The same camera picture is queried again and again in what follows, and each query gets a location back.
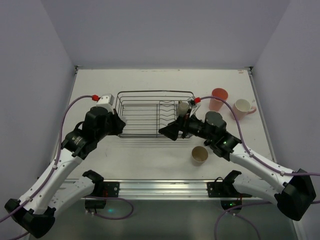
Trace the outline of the salmon pink plastic cup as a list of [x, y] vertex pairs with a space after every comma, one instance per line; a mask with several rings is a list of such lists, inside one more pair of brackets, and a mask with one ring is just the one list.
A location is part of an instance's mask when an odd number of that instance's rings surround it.
[[212, 98], [210, 99], [209, 109], [211, 111], [218, 112], [221, 107], [224, 105], [223, 101], [228, 99], [228, 92], [223, 88], [215, 88], [211, 92]]

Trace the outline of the grey beige small mug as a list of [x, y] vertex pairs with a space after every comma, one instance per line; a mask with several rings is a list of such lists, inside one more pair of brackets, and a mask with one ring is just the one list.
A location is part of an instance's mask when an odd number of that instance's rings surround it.
[[183, 117], [188, 112], [189, 109], [190, 109], [190, 105], [187, 101], [179, 100], [177, 105], [177, 110], [176, 110], [177, 116]]

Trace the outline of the beige tall cup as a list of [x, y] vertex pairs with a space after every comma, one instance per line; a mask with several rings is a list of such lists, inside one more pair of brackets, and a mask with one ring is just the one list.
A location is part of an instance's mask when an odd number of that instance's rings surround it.
[[194, 166], [201, 166], [209, 157], [208, 151], [203, 146], [196, 146], [192, 149], [190, 159]]

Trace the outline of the pink faceted mug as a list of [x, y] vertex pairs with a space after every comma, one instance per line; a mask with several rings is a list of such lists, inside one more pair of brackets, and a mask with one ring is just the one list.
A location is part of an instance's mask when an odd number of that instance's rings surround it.
[[246, 99], [238, 99], [232, 106], [231, 117], [235, 120], [242, 120], [245, 116], [253, 114], [257, 111], [256, 106], [252, 106]]

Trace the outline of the black mug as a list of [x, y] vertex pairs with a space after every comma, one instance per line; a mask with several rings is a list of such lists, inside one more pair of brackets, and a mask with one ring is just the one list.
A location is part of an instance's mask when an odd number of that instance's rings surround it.
[[210, 146], [211, 143], [212, 143], [212, 141], [207, 139], [207, 140], [204, 141], [203, 145], [207, 147], [207, 146]]

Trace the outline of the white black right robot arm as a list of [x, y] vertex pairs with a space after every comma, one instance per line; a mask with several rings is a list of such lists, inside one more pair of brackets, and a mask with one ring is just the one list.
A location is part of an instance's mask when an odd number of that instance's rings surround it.
[[233, 170], [213, 189], [231, 195], [251, 195], [268, 201], [288, 218], [300, 221], [316, 198], [310, 176], [303, 169], [297, 172], [262, 157], [245, 146], [244, 142], [227, 131], [223, 117], [209, 111], [205, 120], [186, 114], [158, 131], [176, 141], [178, 137], [193, 135], [205, 140], [213, 153], [251, 171], [257, 178]]

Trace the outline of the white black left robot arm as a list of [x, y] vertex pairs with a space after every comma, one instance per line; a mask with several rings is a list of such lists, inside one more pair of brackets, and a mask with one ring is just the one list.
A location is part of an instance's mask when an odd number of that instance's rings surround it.
[[64, 192], [57, 194], [69, 174], [94, 151], [106, 136], [122, 133], [125, 122], [111, 104], [98, 104], [85, 115], [60, 145], [60, 152], [35, 184], [20, 198], [9, 199], [4, 208], [12, 219], [35, 238], [43, 237], [52, 228], [58, 214], [77, 200], [103, 192], [104, 178], [93, 170]]

